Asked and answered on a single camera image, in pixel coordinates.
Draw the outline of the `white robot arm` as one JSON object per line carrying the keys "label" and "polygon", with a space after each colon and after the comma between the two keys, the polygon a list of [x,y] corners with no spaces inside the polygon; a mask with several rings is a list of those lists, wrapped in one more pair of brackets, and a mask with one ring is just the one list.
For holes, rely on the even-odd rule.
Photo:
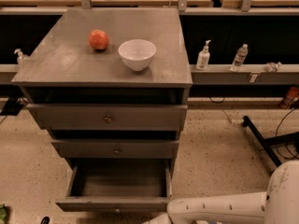
{"label": "white robot arm", "polygon": [[267,191],[175,199],[143,224],[299,224],[299,161],[281,164]]}

